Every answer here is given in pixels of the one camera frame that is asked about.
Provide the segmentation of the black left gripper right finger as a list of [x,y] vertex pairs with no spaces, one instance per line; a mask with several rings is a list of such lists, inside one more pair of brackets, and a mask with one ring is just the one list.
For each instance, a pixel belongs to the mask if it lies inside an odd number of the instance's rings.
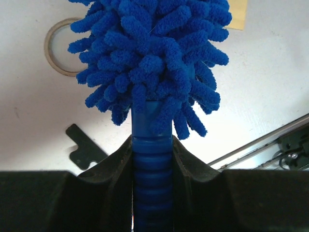
[[173,138],[174,230],[177,232],[306,232],[306,171],[219,172]]

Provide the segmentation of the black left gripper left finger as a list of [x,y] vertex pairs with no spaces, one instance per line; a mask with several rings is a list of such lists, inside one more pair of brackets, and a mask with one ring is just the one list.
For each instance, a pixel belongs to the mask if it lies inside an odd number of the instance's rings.
[[129,232],[132,139],[89,170],[0,174],[3,232]]

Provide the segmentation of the blue microfiber duster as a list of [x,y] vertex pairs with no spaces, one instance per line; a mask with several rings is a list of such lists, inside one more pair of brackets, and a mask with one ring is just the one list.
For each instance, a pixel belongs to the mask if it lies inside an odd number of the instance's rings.
[[225,0],[84,0],[84,18],[71,24],[89,37],[72,42],[87,68],[80,84],[93,87],[87,107],[110,111],[119,126],[132,118],[133,214],[136,232],[174,230],[172,131],[180,140],[207,130],[193,110],[218,110],[212,74],[226,65],[231,22]]

